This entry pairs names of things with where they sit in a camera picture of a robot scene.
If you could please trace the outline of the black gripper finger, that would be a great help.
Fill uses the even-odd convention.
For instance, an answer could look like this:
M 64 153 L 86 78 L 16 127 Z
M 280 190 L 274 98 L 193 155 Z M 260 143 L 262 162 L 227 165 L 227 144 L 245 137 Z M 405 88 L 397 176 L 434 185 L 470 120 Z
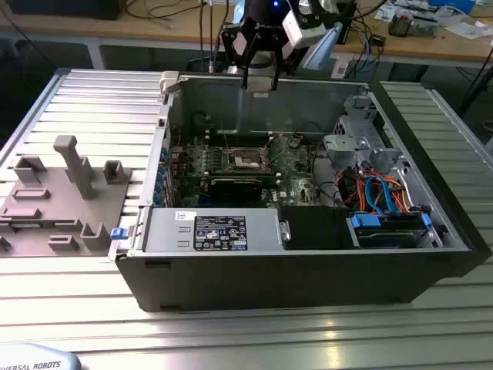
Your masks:
M 268 38 L 274 54 L 274 75 L 270 90 L 276 91 L 280 73 L 283 71 L 283 47 L 288 42 L 288 38 L 282 32 L 271 32 Z
M 247 89 L 249 67 L 253 59 L 253 28 L 248 22 L 227 24 L 220 33 L 230 66 L 243 71 L 241 88 Z

